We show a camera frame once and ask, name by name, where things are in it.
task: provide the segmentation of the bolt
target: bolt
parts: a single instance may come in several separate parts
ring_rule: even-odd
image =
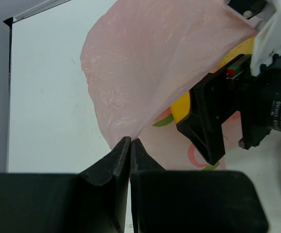
[[[244,18],[251,18],[253,16],[253,12],[251,11],[245,11],[243,13]]]

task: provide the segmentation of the white tabletop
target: white tabletop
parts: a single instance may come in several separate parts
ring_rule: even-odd
[[[79,56],[88,31],[114,2],[72,0],[14,24],[10,172],[77,173],[110,151]],[[281,232],[281,133],[250,151],[238,148],[226,160],[252,179],[270,232]],[[133,232],[130,208],[129,199],[127,233]]]

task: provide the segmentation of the white robot part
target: white robot part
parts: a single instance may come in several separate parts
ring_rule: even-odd
[[[225,0],[226,7],[252,28],[260,31],[255,37],[251,59],[251,74],[258,76],[262,64],[273,63],[273,55],[281,56],[281,0],[267,0],[268,4],[262,12],[251,17],[250,12],[240,15],[228,6],[230,0]]]

